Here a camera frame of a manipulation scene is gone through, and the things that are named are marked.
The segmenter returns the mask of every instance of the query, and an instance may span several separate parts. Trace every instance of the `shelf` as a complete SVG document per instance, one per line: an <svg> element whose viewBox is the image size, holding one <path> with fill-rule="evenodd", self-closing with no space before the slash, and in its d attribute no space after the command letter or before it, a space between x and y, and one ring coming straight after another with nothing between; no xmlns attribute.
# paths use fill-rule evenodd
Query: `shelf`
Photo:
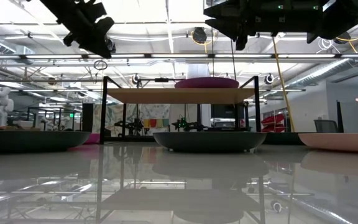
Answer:
<svg viewBox="0 0 358 224"><path fill-rule="evenodd" d="M236 104L254 95L251 88L115 88L108 95L122 103Z"/></svg>

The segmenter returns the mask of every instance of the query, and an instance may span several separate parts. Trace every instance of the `white robot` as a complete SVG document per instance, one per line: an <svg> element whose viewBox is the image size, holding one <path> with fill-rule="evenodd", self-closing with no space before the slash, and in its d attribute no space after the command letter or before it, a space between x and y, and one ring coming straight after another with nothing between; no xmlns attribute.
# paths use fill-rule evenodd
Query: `white robot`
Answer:
<svg viewBox="0 0 358 224"><path fill-rule="evenodd" d="M0 87L0 126L7 124L7 112L12 112L14 108L13 100L9 99L11 89Z"/></svg>

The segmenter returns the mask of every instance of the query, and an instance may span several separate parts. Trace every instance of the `black chair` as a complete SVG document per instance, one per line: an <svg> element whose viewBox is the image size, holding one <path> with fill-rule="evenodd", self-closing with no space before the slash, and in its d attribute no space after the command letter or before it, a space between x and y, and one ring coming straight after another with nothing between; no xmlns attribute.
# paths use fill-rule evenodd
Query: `black chair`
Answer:
<svg viewBox="0 0 358 224"><path fill-rule="evenodd" d="M317 119L314 121L318 133L338 133L338 125L335 121Z"/></svg>

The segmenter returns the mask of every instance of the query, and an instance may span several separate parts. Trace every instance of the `yellow cable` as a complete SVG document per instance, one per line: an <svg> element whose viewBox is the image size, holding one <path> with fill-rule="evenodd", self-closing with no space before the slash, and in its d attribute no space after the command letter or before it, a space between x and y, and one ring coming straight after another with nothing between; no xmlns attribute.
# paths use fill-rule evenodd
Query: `yellow cable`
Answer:
<svg viewBox="0 0 358 224"><path fill-rule="evenodd" d="M356 48L354 47L354 45L352 44L352 42L349 42L349 44L351 45L352 49L354 50L354 53L358 54Z"/></svg>
<svg viewBox="0 0 358 224"><path fill-rule="evenodd" d="M212 41L213 41L213 39L214 39L214 37L215 37L215 34L214 34L214 36L212 37L212 40L211 40L211 41L209 41L208 43L203 43L203 44L197 43L197 42L193 39L193 34L194 34L194 31L191 31L191 33L190 33L191 40L192 40L195 44L203 45L204 48L205 48L205 53L207 53L206 46L207 46L208 44L212 43Z"/></svg>
<svg viewBox="0 0 358 224"><path fill-rule="evenodd" d="M280 63L278 61L276 41L274 40L274 37L272 37L272 39L273 39L273 46L274 46L274 54L275 54L275 58L276 58L276 62L277 62L278 75L280 76L280 83L281 83L281 87L283 88L285 104L287 105L288 115L290 116L291 131L295 132L295 126L294 126L293 120L292 120L291 108L290 108L290 104L288 103L287 92L285 91L284 79L282 77L281 70L280 70Z"/></svg>
<svg viewBox="0 0 358 224"><path fill-rule="evenodd" d="M336 37L338 40L341 40L341 41L356 41L358 40L358 38L356 39L342 39L342 38L339 38L339 37Z"/></svg>
<svg viewBox="0 0 358 224"><path fill-rule="evenodd" d="M358 54L358 52L357 52L356 48L354 47L353 43L351 41L349 41L349 44L351 45L354 53Z"/></svg>

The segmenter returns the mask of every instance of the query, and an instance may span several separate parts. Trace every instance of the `white floor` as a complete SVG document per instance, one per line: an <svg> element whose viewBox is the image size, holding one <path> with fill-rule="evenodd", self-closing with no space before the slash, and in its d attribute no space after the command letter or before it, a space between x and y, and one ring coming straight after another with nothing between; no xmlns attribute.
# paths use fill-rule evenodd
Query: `white floor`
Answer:
<svg viewBox="0 0 358 224"><path fill-rule="evenodd" d="M115 143L0 155L0 223L356 224L358 154Z"/></svg>

